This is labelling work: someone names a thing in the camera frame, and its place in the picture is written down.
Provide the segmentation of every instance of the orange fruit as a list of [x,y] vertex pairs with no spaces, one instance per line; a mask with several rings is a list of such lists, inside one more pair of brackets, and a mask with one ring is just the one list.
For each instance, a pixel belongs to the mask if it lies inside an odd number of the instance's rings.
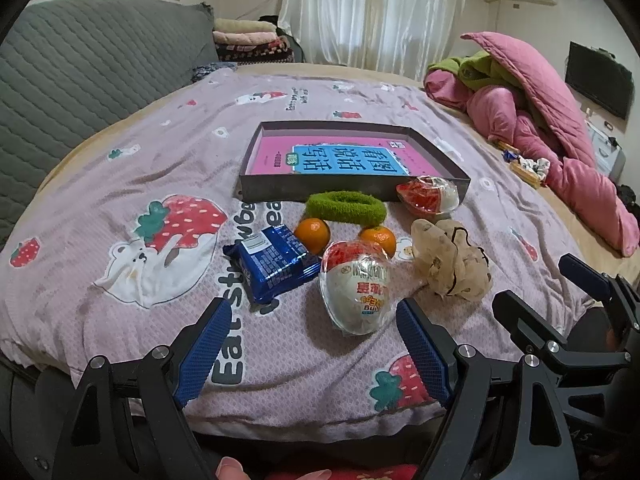
[[393,258],[396,254],[396,236],[382,225],[378,227],[367,227],[360,231],[358,236],[362,240],[379,244],[388,258]]
[[331,239],[331,231],[324,220],[306,218],[298,224],[293,234],[312,254],[320,254]]

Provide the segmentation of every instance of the white curtain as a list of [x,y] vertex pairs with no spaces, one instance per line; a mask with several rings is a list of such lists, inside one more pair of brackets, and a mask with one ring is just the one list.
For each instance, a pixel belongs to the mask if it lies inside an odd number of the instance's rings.
[[279,25],[306,61],[416,80],[449,52],[465,0],[283,0]]

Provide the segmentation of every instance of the beige folded blanket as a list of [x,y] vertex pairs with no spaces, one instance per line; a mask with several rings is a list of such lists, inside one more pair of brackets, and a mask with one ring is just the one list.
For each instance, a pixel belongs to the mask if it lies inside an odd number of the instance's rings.
[[275,32],[244,32],[233,34],[213,31],[213,41],[228,45],[262,45],[276,41],[278,37]]
[[254,22],[252,20],[226,20],[216,18],[213,28],[219,32],[241,34],[243,32],[275,32],[276,26],[269,22]]

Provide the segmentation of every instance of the gray quilted headboard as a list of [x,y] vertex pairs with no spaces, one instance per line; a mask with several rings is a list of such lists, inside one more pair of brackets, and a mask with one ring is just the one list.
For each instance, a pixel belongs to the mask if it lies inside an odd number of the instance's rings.
[[44,177],[83,140],[217,61],[213,16],[162,0],[27,7],[0,45],[0,248]]

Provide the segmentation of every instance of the television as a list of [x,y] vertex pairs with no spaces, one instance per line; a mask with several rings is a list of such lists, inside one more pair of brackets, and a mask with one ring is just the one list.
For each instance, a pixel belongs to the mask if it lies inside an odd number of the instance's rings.
[[571,42],[564,81],[624,120],[634,97],[631,72],[606,54]]

